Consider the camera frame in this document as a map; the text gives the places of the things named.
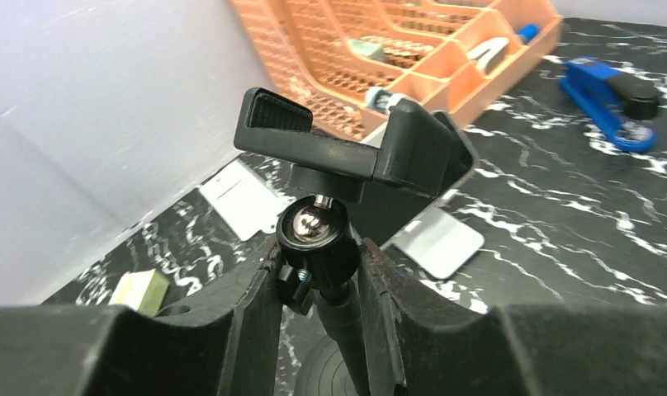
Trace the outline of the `white phone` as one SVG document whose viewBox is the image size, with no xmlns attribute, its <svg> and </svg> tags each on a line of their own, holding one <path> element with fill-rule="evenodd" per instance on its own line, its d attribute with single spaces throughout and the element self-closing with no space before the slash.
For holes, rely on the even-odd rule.
<svg viewBox="0 0 667 396">
<path fill-rule="evenodd" d="M 348 204 L 352 225 L 379 247 L 460 181 L 474 155 L 450 115 L 394 115 L 380 150 L 392 149 L 390 174 L 365 184 L 360 203 Z"/>
</svg>

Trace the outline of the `black stand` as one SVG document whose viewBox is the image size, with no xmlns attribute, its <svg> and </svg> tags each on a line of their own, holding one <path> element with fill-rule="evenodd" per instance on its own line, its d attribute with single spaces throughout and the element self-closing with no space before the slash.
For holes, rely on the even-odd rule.
<svg viewBox="0 0 667 396">
<path fill-rule="evenodd" d="M 433 111 L 402 97 L 389 112 L 388 122 L 397 114 Z M 244 94 L 234 146 L 291 164 L 289 184 L 305 197 L 288 205 L 277 221 L 275 236 L 283 260 L 278 297 L 299 314 L 318 309 L 357 393 L 368 395 L 361 303 L 352 279 L 366 249 L 346 204 L 360 202 L 366 183 L 381 182 L 390 174 L 387 157 L 393 150 L 315 134 L 312 125 L 307 107 L 253 87 Z"/>
</svg>

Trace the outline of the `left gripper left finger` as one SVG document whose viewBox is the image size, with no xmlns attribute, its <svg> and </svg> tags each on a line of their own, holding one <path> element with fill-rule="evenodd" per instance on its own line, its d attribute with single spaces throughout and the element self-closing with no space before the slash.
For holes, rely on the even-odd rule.
<svg viewBox="0 0 667 396">
<path fill-rule="evenodd" d="M 156 318 L 122 305 L 0 308 L 0 395 L 270 395 L 280 267 L 269 239 Z"/>
</svg>

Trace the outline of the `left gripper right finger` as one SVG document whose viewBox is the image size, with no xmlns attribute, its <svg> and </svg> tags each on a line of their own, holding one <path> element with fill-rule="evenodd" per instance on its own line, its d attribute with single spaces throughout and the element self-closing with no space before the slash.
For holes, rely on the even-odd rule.
<svg viewBox="0 0 667 396">
<path fill-rule="evenodd" d="M 366 241 L 358 271 L 374 395 L 667 395 L 667 306 L 443 298 Z"/>
</svg>

